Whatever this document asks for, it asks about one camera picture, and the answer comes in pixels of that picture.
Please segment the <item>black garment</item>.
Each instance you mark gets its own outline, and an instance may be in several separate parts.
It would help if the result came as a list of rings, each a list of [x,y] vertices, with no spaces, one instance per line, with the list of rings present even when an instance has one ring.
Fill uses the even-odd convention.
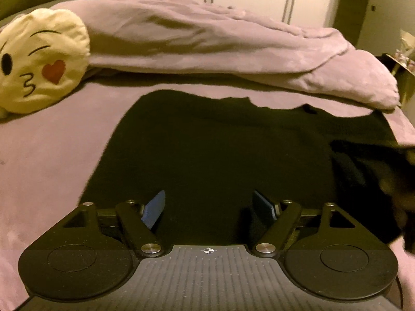
[[[308,209],[333,202],[382,242],[414,245],[414,166],[379,111],[336,117],[149,93],[120,120],[80,200],[111,209],[158,192],[165,243],[254,242],[265,231],[253,214],[260,192]]]

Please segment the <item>purple bed sheet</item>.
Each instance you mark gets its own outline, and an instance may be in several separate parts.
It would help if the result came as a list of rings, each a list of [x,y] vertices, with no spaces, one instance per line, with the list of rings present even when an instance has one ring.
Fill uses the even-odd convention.
[[[370,109],[347,100],[311,96],[241,79],[133,76],[84,84],[47,110],[1,124],[1,309],[27,300],[18,274],[25,248],[76,206],[119,120],[141,97],[157,90],[198,96],[248,98],[258,107],[292,109],[304,104],[338,117]]]

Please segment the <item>purple folded blanket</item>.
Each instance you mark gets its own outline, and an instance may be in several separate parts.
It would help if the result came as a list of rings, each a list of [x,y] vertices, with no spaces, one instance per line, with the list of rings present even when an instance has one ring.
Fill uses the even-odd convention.
[[[379,110],[399,105],[388,69],[331,27],[298,27],[192,0],[73,0],[58,8],[86,25],[93,69],[233,74]]]

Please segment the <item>yellow emoji cushion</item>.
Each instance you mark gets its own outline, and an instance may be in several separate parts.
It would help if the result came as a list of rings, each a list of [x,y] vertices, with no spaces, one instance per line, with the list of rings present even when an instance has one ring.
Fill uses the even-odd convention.
[[[87,71],[90,38],[67,9],[36,9],[1,31],[1,118],[27,115],[69,95]]]

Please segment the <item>dark side table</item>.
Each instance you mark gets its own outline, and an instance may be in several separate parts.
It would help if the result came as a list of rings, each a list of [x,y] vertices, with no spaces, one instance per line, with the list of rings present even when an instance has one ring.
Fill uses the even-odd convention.
[[[396,79],[400,103],[404,107],[414,97],[414,74],[390,54],[383,53],[381,62]]]

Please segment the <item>decorative item on table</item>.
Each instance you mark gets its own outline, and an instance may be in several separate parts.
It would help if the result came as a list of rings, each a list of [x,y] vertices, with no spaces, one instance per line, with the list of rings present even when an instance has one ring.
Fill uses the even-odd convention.
[[[415,37],[411,33],[399,30],[400,45],[394,54],[394,58],[405,67],[409,65],[411,57],[414,55]]]

